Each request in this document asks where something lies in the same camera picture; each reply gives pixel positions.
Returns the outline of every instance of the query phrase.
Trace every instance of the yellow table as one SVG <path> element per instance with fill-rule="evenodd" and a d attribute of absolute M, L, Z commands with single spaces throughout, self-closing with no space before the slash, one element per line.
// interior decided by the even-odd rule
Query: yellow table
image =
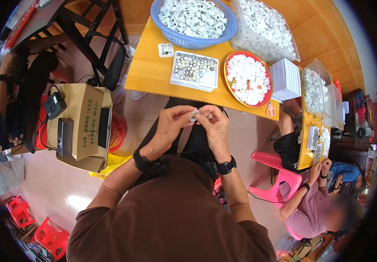
<path fill-rule="evenodd" d="M 304 92 L 303 92 L 303 85 L 302 87 L 302 132 L 303 138 L 302 143 L 300 144 L 300 154 L 299 154 L 299 161 L 297 164 L 297 169 L 301 170 L 307 167 L 311 167 L 314 164 L 314 154 L 311 150 L 306 149 L 306 143 L 308 141 L 308 130 L 309 126 L 314 125 L 320 129 L 320 135 L 322 133 L 322 113 L 308 113 L 305 111 L 305 101 L 304 101 Z M 321 153 L 320 161 L 322 161 L 325 157 Z"/>
<path fill-rule="evenodd" d="M 248 112 L 260 117 L 274 120 L 279 119 L 280 104 L 277 101 L 271 101 L 272 106 L 276 110 L 275 116 L 267 117 L 265 114 L 267 106 L 261 108 L 246 107 L 238 102 L 229 91 L 223 74 L 223 63 L 228 55 L 234 51 L 229 45 L 229 42 L 213 45 L 202 50 L 188 50 L 174 45 L 174 52 L 186 51 L 219 60 L 218 87 L 212 92 L 170 84 L 173 58 L 160 58 L 158 53 L 158 44 L 166 43 L 169 43 L 169 41 L 149 17 L 133 57 L 132 64 L 130 65 L 126 85 L 124 86 L 125 89 L 196 100 Z"/>

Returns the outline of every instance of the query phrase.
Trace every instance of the wall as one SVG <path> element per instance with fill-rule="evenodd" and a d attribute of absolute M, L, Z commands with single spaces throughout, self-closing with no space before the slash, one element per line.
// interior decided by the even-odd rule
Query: wall
<path fill-rule="evenodd" d="M 121 1 L 123 20 L 128 34 L 142 33 L 149 18 L 152 2 L 153 0 Z M 338 78 L 343 93 L 357 88 L 365 90 L 363 70 L 356 45 L 346 22 L 332 0 L 265 0 L 264 2 L 285 16 L 301 57 L 301 62 L 296 63 L 297 65 L 304 67 L 312 59 L 317 58 L 333 78 Z M 69 3 L 67 8 L 82 14 L 89 4 L 87 0 L 75 0 Z M 93 20 L 98 10 L 98 7 L 94 7 L 87 18 Z M 355 29 L 356 19 L 350 18 L 349 12 L 345 12 L 344 15 L 347 16 L 348 24 Z M 113 21 L 114 14 L 109 10 L 98 31 L 108 33 Z M 362 39 L 362 34 L 356 36 L 356 42 Z M 368 74 L 369 85 L 373 86 L 377 78 L 373 77 L 375 74 L 367 64 L 374 59 L 364 55 L 365 52 L 370 52 L 369 45 L 359 45 L 359 47 L 365 62 L 365 75 Z"/>
<path fill-rule="evenodd" d="M 372 101 L 377 102 L 377 60 L 371 41 L 350 5 L 345 0 L 333 0 L 333 2 L 353 37 L 362 65 L 366 95 L 370 95 Z"/>

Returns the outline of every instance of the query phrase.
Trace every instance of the sleeve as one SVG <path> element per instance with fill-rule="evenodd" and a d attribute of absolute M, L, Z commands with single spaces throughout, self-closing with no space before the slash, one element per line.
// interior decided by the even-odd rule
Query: sleeve
<path fill-rule="evenodd" d="M 359 174 L 353 172 L 344 172 L 343 173 L 343 182 L 354 182 L 358 177 Z"/>
<path fill-rule="evenodd" d="M 330 193 L 328 193 L 328 189 L 326 186 L 323 186 L 323 187 L 318 187 L 318 190 L 321 192 L 321 194 L 324 196 L 324 197 L 327 197 L 330 195 Z"/>
<path fill-rule="evenodd" d="M 257 247 L 258 251 L 262 254 L 260 261 L 276 261 L 275 251 L 273 244 L 269 239 L 269 231 L 267 228 L 254 221 L 241 221 L 238 223 Z"/>
<path fill-rule="evenodd" d="M 108 207 L 93 207 L 84 211 L 81 211 L 76 216 L 76 225 L 69 236 L 68 246 L 66 248 L 66 260 L 74 261 L 72 254 L 75 256 L 74 251 L 86 237 L 88 231 L 93 227 L 95 223 L 105 215 L 110 208 Z"/>
<path fill-rule="evenodd" d="M 290 214 L 290 216 L 284 221 L 289 228 L 299 236 L 303 238 L 314 238 L 314 232 L 318 231 L 318 228 L 311 223 L 309 217 L 302 211 L 296 208 L 296 210 Z"/>

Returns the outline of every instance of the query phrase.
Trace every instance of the blue plastic basket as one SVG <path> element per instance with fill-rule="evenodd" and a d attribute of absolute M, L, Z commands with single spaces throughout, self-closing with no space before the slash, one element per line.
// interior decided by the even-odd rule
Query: blue plastic basket
<path fill-rule="evenodd" d="M 172 29 L 166 27 L 163 23 L 160 22 L 158 15 L 160 14 L 160 9 L 164 5 L 165 0 L 155 0 L 151 5 L 151 18 L 158 26 L 165 38 L 168 39 L 171 43 L 178 45 L 179 47 L 184 47 L 186 49 L 204 49 L 211 47 L 212 45 L 220 44 L 228 41 L 233 38 L 237 31 L 237 19 L 235 18 L 234 13 L 229 9 L 229 7 L 219 0 L 210 0 L 210 2 L 215 3 L 215 7 L 222 10 L 225 14 L 225 18 L 228 19 L 228 23 L 225 24 L 225 31 L 219 38 L 215 39 L 202 39 L 192 36 L 186 36 L 185 34 L 178 33 Z"/>

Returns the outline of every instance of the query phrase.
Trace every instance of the red tray with gold rim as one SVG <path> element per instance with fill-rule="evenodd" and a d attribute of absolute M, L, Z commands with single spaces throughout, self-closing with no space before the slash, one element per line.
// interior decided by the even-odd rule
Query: red tray with gold rim
<path fill-rule="evenodd" d="M 259 61 L 261 64 L 263 64 L 263 66 L 265 67 L 265 76 L 268 77 L 270 79 L 270 90 L 267 91 L 267 93 L 265 94 L 264 96 L 264 100 L 256 105 L 249 105 L 245 102 L 243 102 L 241 99 L 239 99 L 236 95 L 235 95 L 235 90 L 232 88 L 232 83 L 233 81 L 228 81 L 228 68 L 227 68 L 227 62 L 229 61 L 229 59 L 231 59 L 234 55 L 245 55 L 247 57 L 252 57 L 255 61 Z M 243 104 L 244 106 L 246 107 L 252 107 L 252 108 L 259 108 L 259 107 L 264 107 L 271 99 L 271 95 L 273 94 L 273 82 L 271 81 L 271 76 L 270 76 L 270 72 L 268 70 L 268 68 L 265 66 L 265 63 L 260 59 L 258 58 L 256 55 L 254 55 L 253 53 L 250 53 L 248 51 L 235 51 L 233 52 L 232 54 L 230 54 L 226 60 L 225 60 L 225 63 L 224 63 L 224 74 L 225 74 L 225 82 L 226 82 L 226 85 L 228 86 L 229 88 L 229 91 L 231 91 L 232 95 L 241 103 Z"/>

